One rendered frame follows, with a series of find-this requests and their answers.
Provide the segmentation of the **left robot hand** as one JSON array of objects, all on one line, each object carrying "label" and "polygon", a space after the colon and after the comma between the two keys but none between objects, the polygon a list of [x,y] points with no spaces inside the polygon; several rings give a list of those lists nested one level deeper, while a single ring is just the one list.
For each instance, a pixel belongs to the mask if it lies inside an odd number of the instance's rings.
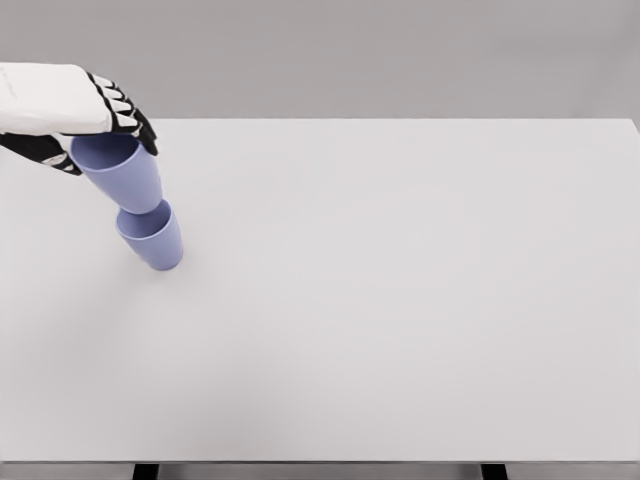
[{"label": "left robot hand", "polygon": [[149,119],[114,81],[76,64],[0,62],[0,147],[72,176],[61,136],[124,134],[156,156]]}]

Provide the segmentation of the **lavender plastic cup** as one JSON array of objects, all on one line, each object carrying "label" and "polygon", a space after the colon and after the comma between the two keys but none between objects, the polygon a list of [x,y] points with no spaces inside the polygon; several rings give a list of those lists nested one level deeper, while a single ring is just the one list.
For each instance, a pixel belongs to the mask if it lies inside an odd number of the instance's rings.
[{"label": "lavender plastic cup", "polygon": [[180,227],[167,200],[144,214],[120,209],[115,227],[131,250],[148,266],[158,271],[176,267],[183,257]]},{"label": "lavender plastic cup", "polygon": [[76,136],[69,153],[88,179],[129,213],[146,214],[163,199],[155,158],[131,135]]}]

